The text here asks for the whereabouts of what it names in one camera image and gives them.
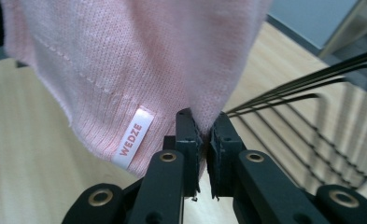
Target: screw hole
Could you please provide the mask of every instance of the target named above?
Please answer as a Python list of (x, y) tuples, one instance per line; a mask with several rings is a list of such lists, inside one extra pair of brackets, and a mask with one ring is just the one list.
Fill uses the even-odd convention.
[(311, 218), (309, 218), (307, 215), (302, 213), (294, 214), (293, 219), (296, 221), (296, 223), (299, 224), (311, 224)]
[(249, 153), (247, 154), (247, 159), (249, 161), (254, 161), (254, 162), (262, 162), (264, 161), (264, 157), (257, 154), (257, 153)]
[(146, 216), (146, 223), (160, 224), (162, 223), (162, 215), (158, 212), (151, 212)]
[(94, 207), (98, 207), (107, 204), (112, 198), (113, 192), (110, 189), (98, 189), (90, 195), (88, 203)]
[(335, 203), (344, 207), (355, 208), (359, 206), (359, 201), (356, 198), (341, 190), (331, 190), (329, 192), (329, 197), (331, 197)]
[(174, 161), (176, 159), (176, 155), (174, 153), (163, 153), (161, 156), (160, 156), (160, 159), (162, 161)]

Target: seam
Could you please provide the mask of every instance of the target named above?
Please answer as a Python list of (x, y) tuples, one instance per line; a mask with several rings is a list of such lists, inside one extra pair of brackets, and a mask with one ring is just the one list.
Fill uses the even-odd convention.
[(94, 79), (91, 79), (89, 77), (86, 77), (84, 74), (82, 74), (80, 71), (78, 71), (72, 63), (72, 60), (70, 59), (69, 56), (67, 56), (66, 53), (62, 52), (60, 49), (48, 44), (46, 41), (44, 41), (42, 38), (40, 38), (38, 35), (34, 35), (34, 38), (40, 43), (42, 44), (44, 47), (46, 47), (48, 50), (50, 50), (51, 52), (55, 53), (56, 55), (58, 55), (59, 57), (63, 58), (65, 61), (69, 62), (72, 65), (73, 70), (80, 76), (85, 78), (88, 82), (90, 82), (91, 84), (93, 84), (96, 88), (100, 89), (101, 91), (107, 93), (107, 94), (112, 94), (112, 92), (110, 91), (110, 89), (103, 87), (102, 85), (100, 85), (99, 83), (96, 83)]

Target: light wooden surface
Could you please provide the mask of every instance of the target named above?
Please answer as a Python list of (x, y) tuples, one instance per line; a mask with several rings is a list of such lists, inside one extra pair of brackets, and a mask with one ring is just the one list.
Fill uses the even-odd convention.
[[(325, 65), (264, 24), (247, 68), (225, 108)], [(236, 127), (245, 140), (245, 130)], [(61, 223), (86, 188), (122, 188), (135, 178), (92, 156), (30, 68), (0, 62), (0, 223)], [(206, 174), (198, 203), (185, 201), (184, 223), (236, 223), (232, 200), (212, 201)], [(367, 196), (367, 188), (362, 192)]]

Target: clothing label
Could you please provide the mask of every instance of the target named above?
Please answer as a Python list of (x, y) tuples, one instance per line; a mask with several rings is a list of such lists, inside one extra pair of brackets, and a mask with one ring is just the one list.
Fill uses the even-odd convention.
[(112, 158), (113, 163), (121, 168), (128, 168), (153, 119), (154, 116), (145, 108), (140, 107), (136, 110), (133, 120), (121, 139), (117, 152)]

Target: pink knit garment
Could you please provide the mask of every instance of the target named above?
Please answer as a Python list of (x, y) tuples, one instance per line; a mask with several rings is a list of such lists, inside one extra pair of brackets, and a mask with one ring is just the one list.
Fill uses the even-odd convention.
[(143, 176), (190, 107), (207, 134), (243, 72), (270, 0), (3, 0), (5, 49), (31, 65), (75, 134), (111, 161), (136, 110), (154, 120), (128, 171)]

